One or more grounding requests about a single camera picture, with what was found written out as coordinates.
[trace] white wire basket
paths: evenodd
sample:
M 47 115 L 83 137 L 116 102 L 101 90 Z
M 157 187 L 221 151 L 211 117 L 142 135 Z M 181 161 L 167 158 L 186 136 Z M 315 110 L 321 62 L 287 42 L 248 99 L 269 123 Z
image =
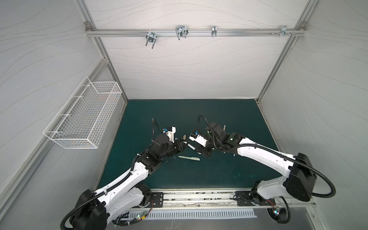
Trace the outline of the white wire basket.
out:
M 66 149 L 96 149 L 121 95 L 117 82 L 86 78 L 43 132 Z

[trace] black mounting plate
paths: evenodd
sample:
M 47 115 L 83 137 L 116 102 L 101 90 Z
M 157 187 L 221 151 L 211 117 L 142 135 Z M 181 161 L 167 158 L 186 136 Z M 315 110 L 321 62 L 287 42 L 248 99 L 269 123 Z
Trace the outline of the black mounting plate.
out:
M 151 200 L 153 200 L 154 208 L 162 208 L 163 205 L 163 192 L 152 192 Z
M 236 203 L 238 206 L 255 206 L 254 204 L 251 203 L 249 191 L 236 191 L 235 195 L 236 195 Z M 275 200 L 273 198 L 269 199 L 269 201 L 275 203 Z M 269 206 L 269 205 L 271 204 L 267 200 L 265 199 L 261 200 L 260 206 Z

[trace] green table surface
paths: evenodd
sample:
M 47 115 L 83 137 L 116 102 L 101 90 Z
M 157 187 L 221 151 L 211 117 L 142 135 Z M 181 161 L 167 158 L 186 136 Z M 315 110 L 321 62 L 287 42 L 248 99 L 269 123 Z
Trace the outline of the green table surface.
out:
M 137 153 L 142 153 L 152 138 L 151 119 L 161 128 L 176 127 L 175 137 L 187 139 L 197 129 L 197 116 L 226 125 L 229 133 L 237 132 L 249 139 L 276 149 L 261 112 L 253 99 L 249 100 L 129 100 L 99 187 L 113 181 L 129 169 Z M 201 119 L 201 131 L 206 127 Z M 190 148 L 179 153 L 199 157 L 200 161 L 176 157 L 161 166 L 144 180 L 149 188 L 244 188 L 257 180 L 279 177 L 273 169 L 252 159 L 231 153 L 214 151 L 211 157 L 199 155 Z

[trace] aluminum rail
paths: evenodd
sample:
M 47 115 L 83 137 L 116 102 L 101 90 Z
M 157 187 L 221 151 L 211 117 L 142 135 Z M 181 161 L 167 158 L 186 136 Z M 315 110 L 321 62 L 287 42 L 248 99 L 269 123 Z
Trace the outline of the aluminum rail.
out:
M 146 37 L 153 32 L 157 37 L 176 37 L 175 29 L 94 29 L 86 31 L 88 37 Z M 217 37 L 280 36 L 281 29 L 217 29 Z M 286 29 L 289 35 L 304 36 L 307 31 Z M 188 37 L 212 37 L 211 29 L 188 29 Z

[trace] white marker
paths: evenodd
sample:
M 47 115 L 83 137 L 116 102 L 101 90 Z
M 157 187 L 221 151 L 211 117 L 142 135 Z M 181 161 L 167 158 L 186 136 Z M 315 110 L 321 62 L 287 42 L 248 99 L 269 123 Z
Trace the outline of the white marker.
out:
M 199 158 L 195 158 L 195 157 L 189 157 L 189 156 L 178 156 L 179 158 L 183 158 L 183 159 L 188 159 L 188 160 L 201 160 Z

